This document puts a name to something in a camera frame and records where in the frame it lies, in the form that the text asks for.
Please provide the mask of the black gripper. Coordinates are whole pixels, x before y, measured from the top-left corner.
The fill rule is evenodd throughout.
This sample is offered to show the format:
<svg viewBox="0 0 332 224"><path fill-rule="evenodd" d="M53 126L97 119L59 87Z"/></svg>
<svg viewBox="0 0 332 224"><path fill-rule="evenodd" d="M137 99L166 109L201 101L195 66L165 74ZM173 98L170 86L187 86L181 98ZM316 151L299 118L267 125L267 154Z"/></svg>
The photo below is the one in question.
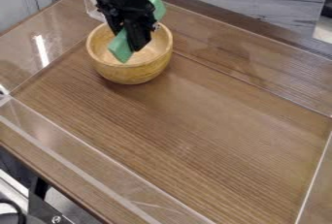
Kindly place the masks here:
<svg viewBox="0 0 332 224"><path fill-rule="evenodd" d="M114 34L124 28L133 51L141 51L152 41L156 30L156 10L149 0L97 0L98 9L104 13L108 25Z"/></svg>

